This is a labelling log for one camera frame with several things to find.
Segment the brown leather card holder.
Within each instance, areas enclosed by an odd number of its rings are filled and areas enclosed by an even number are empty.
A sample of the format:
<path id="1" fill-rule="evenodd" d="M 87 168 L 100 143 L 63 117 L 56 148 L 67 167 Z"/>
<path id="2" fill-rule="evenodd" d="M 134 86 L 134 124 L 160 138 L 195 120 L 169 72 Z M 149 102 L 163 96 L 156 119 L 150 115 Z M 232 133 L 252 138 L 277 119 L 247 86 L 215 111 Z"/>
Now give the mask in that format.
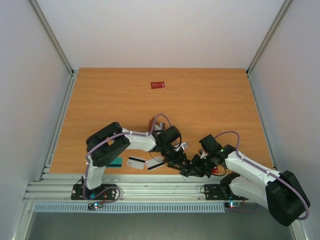
<path id="1" fill-rule="evenodd" d="M 166 124 L 164 122 L 160 122 L 158 120 L 155 121 L 155 116 L 153 116 L 150 121 L 149 121 L 149 127 L 148 131 L 149 132 L 154 132 L 154 131 L 164 131 L 166 128 Z"/>

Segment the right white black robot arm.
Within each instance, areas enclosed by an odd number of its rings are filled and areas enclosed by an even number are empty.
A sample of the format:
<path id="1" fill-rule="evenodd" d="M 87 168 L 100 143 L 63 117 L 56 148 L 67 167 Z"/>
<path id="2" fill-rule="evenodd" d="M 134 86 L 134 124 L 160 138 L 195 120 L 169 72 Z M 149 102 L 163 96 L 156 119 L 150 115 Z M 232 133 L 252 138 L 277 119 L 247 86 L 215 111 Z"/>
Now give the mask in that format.
<path id="1" fill-rule="evenodd" d="M 286 227 L 309 217 L 310 201 L 292 172 L 263 166 L 241 153 L 238 145 L 221 146 L 212 135 L 199 143 L 201 154 L 182 162 L 181 175 L 202 178 L 221 165 L 231 171 L 219 182 L 219 190 L 225 199 L 237 196 L 257 203 Z"/>

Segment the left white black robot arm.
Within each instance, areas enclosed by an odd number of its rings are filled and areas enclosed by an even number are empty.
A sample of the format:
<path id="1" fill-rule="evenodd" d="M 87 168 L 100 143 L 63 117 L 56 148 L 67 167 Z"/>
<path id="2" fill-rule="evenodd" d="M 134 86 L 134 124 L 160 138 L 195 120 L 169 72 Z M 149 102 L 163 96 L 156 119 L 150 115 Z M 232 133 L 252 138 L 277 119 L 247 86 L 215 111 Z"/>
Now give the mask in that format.
<path id="1" fill-rule="evenodd" d="M 82 192 L 89 199 L 96 199 L 106 166 L 125 150 L 160 153 L 169 167 L 177 165 L 180 170 L 187 160 L 184 144 L 181 133 L 172 125 L 165 130 L 153 125 L 149 132 L 136 132 L 113 122 L 86 140 L 87 167 Z"/>

